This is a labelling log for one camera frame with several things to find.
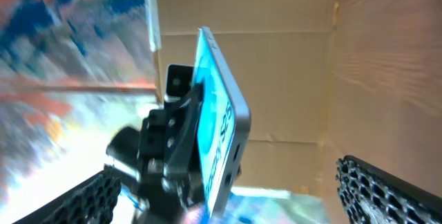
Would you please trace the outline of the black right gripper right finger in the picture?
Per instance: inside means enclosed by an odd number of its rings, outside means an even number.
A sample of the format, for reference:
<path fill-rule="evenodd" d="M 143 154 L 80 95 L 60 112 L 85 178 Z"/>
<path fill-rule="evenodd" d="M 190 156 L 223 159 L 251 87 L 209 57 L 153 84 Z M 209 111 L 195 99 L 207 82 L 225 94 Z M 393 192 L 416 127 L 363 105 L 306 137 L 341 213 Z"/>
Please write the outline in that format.
<path fill-rule="evenodd" d="M 337 193 L 350 223 L 441 224 L 441 197 L 355 156 L 336 166 Z"/>

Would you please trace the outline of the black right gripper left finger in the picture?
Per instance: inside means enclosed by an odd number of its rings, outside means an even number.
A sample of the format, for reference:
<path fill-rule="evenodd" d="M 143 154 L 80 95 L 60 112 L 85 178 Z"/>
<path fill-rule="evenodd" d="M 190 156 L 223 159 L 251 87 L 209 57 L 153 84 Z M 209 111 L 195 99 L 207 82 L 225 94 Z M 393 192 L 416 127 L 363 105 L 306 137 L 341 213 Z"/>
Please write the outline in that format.
<path fill-rule="evenodd" d="M 121 189 L 118 177 L 101 171 L 15 224 L 109 224 Z"/>

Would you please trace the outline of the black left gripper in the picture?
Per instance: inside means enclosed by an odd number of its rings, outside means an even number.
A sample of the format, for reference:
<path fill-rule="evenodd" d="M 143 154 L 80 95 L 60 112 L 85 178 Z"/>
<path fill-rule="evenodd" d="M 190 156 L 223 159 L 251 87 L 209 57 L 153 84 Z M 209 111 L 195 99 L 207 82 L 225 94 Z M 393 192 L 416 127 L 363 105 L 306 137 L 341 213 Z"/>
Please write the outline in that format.
<path fill-rule="evenodd" d="M 151 110 L 140 129 L 124 127 L 108 144 L 104 169 L 146 204 L 133 223 L 179 223 L 204 204 L 196 140 L 202 98 L 202 86 L 194 86 L 178 101 Z"/>

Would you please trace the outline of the blue screen Galaxy smartphone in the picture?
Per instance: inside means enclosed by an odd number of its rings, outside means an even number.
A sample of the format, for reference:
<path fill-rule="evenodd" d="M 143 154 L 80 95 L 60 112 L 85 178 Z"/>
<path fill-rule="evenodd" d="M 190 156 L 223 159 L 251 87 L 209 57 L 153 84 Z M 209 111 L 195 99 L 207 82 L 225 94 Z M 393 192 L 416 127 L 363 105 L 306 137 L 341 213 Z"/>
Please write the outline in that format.
<path fill-rule="evenodd" d="M 202 88 L 196 139 L 206 212 L 221 216 L 239 174 L 251 111 L 210 28 L 199 28 L 192 86 Z"/>

